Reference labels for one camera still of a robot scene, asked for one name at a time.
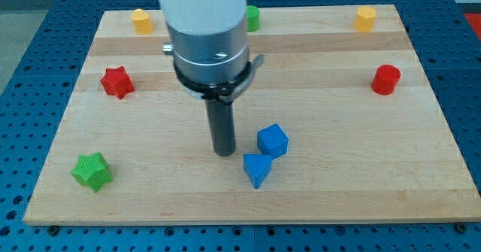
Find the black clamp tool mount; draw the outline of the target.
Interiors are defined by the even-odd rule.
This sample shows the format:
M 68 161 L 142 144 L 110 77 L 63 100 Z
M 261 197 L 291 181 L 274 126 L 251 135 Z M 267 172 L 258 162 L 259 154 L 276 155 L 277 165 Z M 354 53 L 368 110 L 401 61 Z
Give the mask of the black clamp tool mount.
M 259 54 L 252 62 L 247 63 L 245 69 L 237 77 L 225 83 L 196 83 L 185 77 L 175 65 L 174 70 L 181 87 L 191 97 L 198 100 L 217 100 L 230 104 L 249 88 L 256 76 L 257 69 L 263 63 L 264 55 Z

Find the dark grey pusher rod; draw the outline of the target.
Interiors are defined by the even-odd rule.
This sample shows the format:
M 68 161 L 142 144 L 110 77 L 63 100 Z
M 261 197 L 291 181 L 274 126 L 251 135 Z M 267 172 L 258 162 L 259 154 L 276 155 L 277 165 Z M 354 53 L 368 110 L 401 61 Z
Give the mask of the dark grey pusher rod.
M 232 105 L 217 100 L 206 100 L 205 105 L 214 152 L 232 155 L 236 149 Z

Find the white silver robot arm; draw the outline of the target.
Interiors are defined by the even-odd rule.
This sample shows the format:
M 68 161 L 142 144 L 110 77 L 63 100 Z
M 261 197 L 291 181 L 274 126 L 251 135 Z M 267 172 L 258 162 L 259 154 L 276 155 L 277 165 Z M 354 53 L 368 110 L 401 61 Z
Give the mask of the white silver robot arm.
M 174 71 L 185 91 L 205 102 L 213 149 L 236 148 L 234 100 L 248 89 L 263 57 L 250 58 L 247 0 L 159 0 Z

